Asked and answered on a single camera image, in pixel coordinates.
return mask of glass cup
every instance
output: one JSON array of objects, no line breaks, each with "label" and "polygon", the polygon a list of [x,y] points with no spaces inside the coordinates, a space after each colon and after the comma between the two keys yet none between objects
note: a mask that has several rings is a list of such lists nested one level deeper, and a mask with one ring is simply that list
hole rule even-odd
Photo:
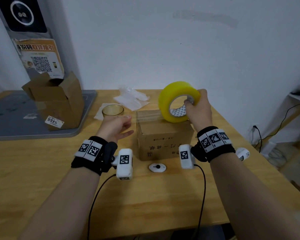
[{"label": "glass cup", "polygon": [[102,114],[103,114],[103,117],[123,115],[124,114],[124,108],[121,105],[111,104],[111,105],[105,106],[102,109]]}]

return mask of white round device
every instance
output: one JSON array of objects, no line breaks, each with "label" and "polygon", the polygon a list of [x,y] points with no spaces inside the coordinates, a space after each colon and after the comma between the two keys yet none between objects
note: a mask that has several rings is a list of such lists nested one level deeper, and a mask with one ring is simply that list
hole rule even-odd
[{"label": "white round device", "polygon": [[163,163],[153,163],[149,166],[149,169],[155,173],[162,173],[167,169],[167,167]]}]

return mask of gray tray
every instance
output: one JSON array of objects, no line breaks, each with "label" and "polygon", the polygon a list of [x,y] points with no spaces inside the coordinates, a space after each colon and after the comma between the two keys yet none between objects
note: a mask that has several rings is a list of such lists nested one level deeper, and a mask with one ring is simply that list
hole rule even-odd
[{"label": "gray tray", "polygon": [[38,114],[34,101],[24,91],[15,91],[0,99],[0,141],[73,137],[79,134],[97,96],[95,90],[83,90],[84,110],[75,129],[49,131]]}]

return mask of plastic bag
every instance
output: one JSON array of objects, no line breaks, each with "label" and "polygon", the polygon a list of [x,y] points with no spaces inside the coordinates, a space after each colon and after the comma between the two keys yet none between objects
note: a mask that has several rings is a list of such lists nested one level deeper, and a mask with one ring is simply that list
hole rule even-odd
[{"label": "plastic bag", "polygon": [[120,96],[114,97],[114,99],[122,104],[124,107],[134,111],[147,105],[149,97],[142,92],[138,92],[128,86],[120,86]]}]

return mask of cardboard box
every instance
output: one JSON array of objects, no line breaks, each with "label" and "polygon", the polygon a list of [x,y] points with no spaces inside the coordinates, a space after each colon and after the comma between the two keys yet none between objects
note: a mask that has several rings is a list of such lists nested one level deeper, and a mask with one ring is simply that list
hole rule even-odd
[{"label": "cardboard box", "polygon": [[170,123],[160,110],[137,111],[136,121],[141,161],[179,157],[179,146],[191,143],[194,129],[189,121]]},{"label": "cardboard box", "polygon": [[22,86],[35,101],[49,130],[77,128],[84,110],[80,82],[73,72],[65,79],[51,79],[42,73]]}]

